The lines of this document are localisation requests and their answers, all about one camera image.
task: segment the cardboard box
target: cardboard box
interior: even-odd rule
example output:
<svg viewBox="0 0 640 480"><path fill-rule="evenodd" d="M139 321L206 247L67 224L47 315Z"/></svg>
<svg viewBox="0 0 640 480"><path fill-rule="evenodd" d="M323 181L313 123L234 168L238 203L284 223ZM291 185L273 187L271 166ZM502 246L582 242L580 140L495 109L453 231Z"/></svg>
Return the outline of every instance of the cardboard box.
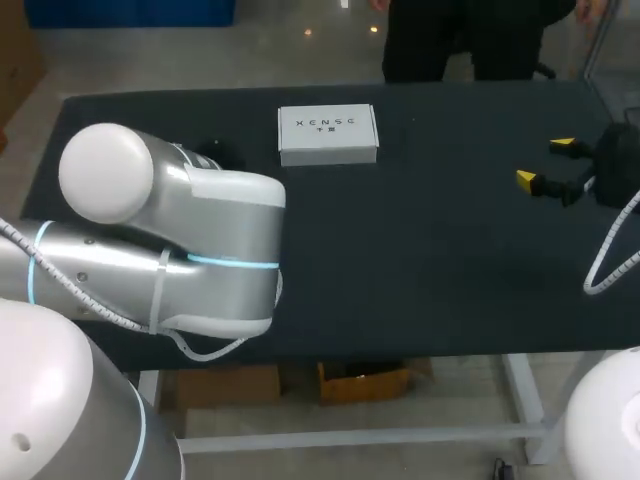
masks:
<svg viewBox="0 0 640 480"><path fill-rule="evenodd" d="M375 163L378 146L371 105L278 110L278 150L283 167Z"/></svg>
<svg viewBox="0 0 640 480"><path fill-rule="evenodd" d="M0 2L0 128L7 124L45 74L36 36L22 0Z"/></svg>
<svg viewBox="0 0 640 480"><path fill-rule="evenodd" d="M275 365L180 370L175 388L175 405L182 411L272 403L280 398L280 376Z"/></svg>
<svg viewBox="0 0 640 480"><path fill-rule="evenodd" d="M325 405L378 402L407 391L409 370L398 364L318 364L320 399Z"/></svg>

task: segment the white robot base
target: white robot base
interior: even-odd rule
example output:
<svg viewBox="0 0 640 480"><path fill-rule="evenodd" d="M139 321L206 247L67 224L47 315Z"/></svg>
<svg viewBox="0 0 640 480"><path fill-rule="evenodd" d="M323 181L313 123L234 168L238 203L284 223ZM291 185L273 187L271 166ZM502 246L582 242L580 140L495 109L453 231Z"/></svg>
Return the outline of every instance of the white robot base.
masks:
<svg viewBox="0 0 640 480"><path fill-rule="evenodd" d="M174 435L82 331L0 299L0 480L183 480Z"/></svg>

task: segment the floor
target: floor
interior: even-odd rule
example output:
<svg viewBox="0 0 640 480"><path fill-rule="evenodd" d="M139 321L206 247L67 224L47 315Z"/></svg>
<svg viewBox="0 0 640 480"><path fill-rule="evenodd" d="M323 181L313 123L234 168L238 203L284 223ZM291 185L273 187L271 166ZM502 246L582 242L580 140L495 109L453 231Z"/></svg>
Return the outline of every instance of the floor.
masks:
<svg viewBox="0 0 640 480"><path fill-rule="evenodd" d="M0 157L0 215L16 217L62 101L72 95L150 89L240 88L380 82L385 18L365 0L239 0L229 29L69 30L39 32L49 73L6 127ZM586 51L572 20L550 28L542 60L576 75ZM447 79L467 81L469 59L453 58ZM532 356L550 401L575 354ZM189 436L329 428L463 425L513 419L496 359L434 360L436 382L418 379L406 398L350 407L318 407L295 394L276 406L190 412ZM493 459L520 465L521 480L568 480L559 457L522 467L519 442L319 448L187 458L188 478L426 478L488 480Z"/></svg>

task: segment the white cable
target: white cable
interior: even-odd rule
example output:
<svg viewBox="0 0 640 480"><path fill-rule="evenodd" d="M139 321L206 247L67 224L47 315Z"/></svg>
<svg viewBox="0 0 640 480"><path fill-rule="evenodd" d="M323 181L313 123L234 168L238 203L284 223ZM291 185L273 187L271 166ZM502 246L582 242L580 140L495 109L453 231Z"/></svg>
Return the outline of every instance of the white cable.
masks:
<svg viewBox="0 0 640 480"><path fill-rule="evenodd" d="M79 288L75 283L73 283L69 277L67 277L64 273L58 270L51 262L44 258L40 250L38 250L31 241L22 235L18 230L16 230L10 223L5 221L3 218L0 218L0 233L3 236L7 237L12 243L14 243L18 248L20 248L23 252L25 252L30 257L33 257L36 264L42 268L51 278L53 278L56 282L58 282L62 287L68 291L73 297L75 297L80 303L82 303L85 307L95 312L100 317L105 320L118 325L119 327L126 328L127 330L131 330L134 332L141 333L149 333L149 327L144 325L140 325L128 318L119 315L113 310L105 307L100 302L97 302L89 295L87 295L81 288ZM278 288L276 292L276 304L280 298L280 294L282 292L282 276L278 271ZM189 359L194 360L196 362L209 362L215 360L217 358L226 355L227 353L235 350L240 345L242 345L247 339L239 338L238 340L230 343L226 347L209 354L199 354L191 350L189 345L185 339L178 332L174 330L170 330L168 328L158 328L159 335L164 335L166 337L171 338L178 348L187 356Z"/></svg>
<svg viewBox="0 0 640 480"><path fill-rule="evenodd" d="M584 281L584 291L589 295L597 295L599 293L604 292L607 288L617 282L620 277L622 277L625 273L635 267L638 262L640 262L640 251L633 254L629 259L621 264L618 268L616 268L611 275L605 278L598 285L593 286L593 280L600 269L600 265L604 261L604 257L607 255L607 251L609 247L613 243L614 238L616 237L618 230L622 227L622 224L627 219L627 217L633 212L636 208L636 205L640 203L640 191L635 194L635 196L629 201L626 207L622 209L616 221L613 222L611 228L609 229L609 233L607 233L607 237L604 239L602 243L602 247L600 247L600 251L596 256L596 259L593 261L593 265L591 265L591 270L589 270L589 274Z"/></svg>

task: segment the black tabletop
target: black tabletop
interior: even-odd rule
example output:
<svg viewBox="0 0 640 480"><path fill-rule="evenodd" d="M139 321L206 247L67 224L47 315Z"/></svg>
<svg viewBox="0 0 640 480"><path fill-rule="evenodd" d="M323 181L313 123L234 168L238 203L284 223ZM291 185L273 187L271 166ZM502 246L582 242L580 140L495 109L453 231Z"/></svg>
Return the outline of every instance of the black tabletop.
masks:
<svg viewBox="0 0 640 480"><path fill-rule="evenodd" d="M371 103L376 165L278 166L277 109ZM640 344L640 271L587 297L582 282L616 211L563 209L518 189L518 168L558 179L585 164L552 138L595 141L608 123L582 84L349 86L126 93L65 102L24 216L82 223L57 182L79 129L116 122L198 148L218 139L287 189L285 287L269 332L233 362L614 349ZM634 253L633 218L610 269ZM194 366L170 340L80 322L123 370ZM188 336L208 352L225 342Z"/></svg>

